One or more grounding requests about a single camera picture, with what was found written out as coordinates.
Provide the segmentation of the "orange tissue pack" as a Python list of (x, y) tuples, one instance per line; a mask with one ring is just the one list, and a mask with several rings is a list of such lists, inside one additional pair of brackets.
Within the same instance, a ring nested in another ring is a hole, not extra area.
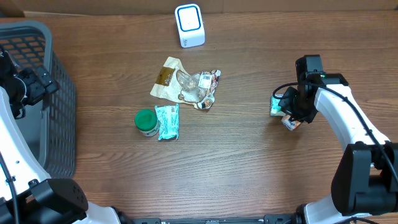
[(290, 120), (290, 115), (285, 115), (282, 117), (281, 119), (282, 124), (289, 130), (289, 131), (293, 131), (295, 129), (297, 129), (300, 125), (301, 122), (295, 120), (295, 121), (291, 121)]

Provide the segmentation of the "teal tissue pack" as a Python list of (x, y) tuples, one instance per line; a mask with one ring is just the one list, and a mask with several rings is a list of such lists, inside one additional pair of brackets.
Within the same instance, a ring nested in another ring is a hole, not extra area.
[(281, 110), (279, 106), (280, 99), (271, 96), (270, 100), (270, 115), (271, 116), (285, 116), (285, 113)]

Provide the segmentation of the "green bottle cap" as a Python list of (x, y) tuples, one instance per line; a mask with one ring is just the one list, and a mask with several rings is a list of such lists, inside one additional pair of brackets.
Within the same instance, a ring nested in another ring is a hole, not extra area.
[(153, 110), (140, 110), (135, 118), (135, 125), (137, 129), (147, 137), (155, 136), (159, 131), (159, 122), (157, 115)]

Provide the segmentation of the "beige snack pouch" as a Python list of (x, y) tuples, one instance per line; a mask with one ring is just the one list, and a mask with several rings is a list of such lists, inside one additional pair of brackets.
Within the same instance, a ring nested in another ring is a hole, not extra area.
[(178, 58), (168, 57), (150, 94), (176, 103), (186, 103), (198, 110), (208, 110), (215, 102), (221, 70), (188, 74)]

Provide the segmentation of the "teal wipes packet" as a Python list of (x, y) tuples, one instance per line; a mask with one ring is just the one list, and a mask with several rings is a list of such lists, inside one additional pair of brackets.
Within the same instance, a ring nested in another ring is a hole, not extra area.
[(155, 106), (157, 119), (160, 122), (158, 140), (178, 139), (179, 137), (179, 104)]

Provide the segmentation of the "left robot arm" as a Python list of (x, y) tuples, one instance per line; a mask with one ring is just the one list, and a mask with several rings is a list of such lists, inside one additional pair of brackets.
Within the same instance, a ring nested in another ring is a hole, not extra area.
[(25, 106), (58, 89), (45, 67), (18, 71), (1, 50), (1, 223), (123, 223), (115, 208), (89, 202), (74, 180), (51, 178), (16, 124)]

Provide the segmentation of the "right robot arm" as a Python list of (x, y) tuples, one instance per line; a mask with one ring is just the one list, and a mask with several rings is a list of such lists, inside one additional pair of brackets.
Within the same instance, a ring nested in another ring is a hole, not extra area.
[(369, 223), (369, 216), (397, 212), (397, 144), (370, 122), (342, 74), (324, 72), (319, 55), (297, 59), (295, 69), (297, 82), (272, 96), (284, 114), (282, 123), (294, 130), (321, 113), (343, 156), (330, 195), (284, 215), (286, 223)]

